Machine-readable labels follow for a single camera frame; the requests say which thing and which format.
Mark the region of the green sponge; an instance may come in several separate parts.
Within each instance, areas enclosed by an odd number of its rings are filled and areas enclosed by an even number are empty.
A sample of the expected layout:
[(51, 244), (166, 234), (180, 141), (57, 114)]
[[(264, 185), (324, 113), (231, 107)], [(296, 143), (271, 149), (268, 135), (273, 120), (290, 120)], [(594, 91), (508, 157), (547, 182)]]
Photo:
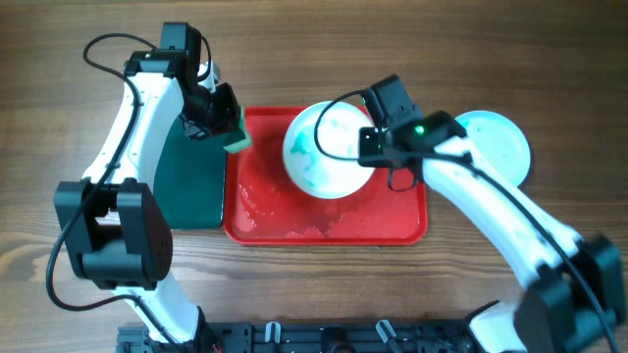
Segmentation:
[(251, 145), (251, 137), (245, 125), (245, 107), (239, 107), (239, 121), (236, 130), (227, 134), (224, 149), (230, 153), (238, 153)]

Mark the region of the white plate with stain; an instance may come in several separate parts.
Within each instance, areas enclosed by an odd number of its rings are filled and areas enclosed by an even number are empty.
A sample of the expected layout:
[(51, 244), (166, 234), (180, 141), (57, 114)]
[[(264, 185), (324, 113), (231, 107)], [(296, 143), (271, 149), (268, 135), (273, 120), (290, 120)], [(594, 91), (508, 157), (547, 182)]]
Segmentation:
[(359, 130), (373, 124), (357, 107), (326, 101), (301, 111), (283, 141), (283, 162), (291, 181), (306, 194), (339, 199), (355, 193), (374, 170), (357, 163)]

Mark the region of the light blue plate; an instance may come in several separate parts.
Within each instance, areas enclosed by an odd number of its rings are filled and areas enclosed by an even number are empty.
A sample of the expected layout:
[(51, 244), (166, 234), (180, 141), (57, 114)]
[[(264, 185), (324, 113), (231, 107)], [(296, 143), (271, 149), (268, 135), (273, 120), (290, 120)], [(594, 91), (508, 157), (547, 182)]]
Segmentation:
[(496, 112), (476, 110), (456, 118), (482, 155), (508, 181), (520, 186), (532, 167), (532, 151), (523, 131)]

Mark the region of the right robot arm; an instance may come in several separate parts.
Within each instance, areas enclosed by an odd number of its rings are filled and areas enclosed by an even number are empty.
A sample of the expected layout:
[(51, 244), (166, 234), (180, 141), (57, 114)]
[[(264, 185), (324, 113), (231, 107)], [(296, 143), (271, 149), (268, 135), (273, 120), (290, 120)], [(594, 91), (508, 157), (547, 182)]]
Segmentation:
[(455, 205), (495, 246), (524, 294), (469, 321), (483, 352), (580, 352), (627, 320), (621, 254), (606, 237), (585, 240), (507, 181), (449, 113), (429, 116), (398, 76), (360, 93), (373, 120), (359, 132), (363, 167), (408, 169)]

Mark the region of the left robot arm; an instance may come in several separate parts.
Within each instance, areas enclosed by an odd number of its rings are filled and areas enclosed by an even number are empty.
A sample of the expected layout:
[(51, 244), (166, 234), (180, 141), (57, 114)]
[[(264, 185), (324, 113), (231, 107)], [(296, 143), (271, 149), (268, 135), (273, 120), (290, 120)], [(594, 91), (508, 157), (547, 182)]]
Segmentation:
[(158, 44), (131, 54), (118, 78), (124, 98), (98, 156), (54, 194), (60, 234), (75, 275), (128, 303), (157, 352), (218, 352), (220, 339), (171, 271), (173, 236), (152, 189), (174, 122), (200, 141), (216, 135), (234, 154), (250, 145), (244, 110), (220, 82), (207, 39), (187, 23), (164, 23)]

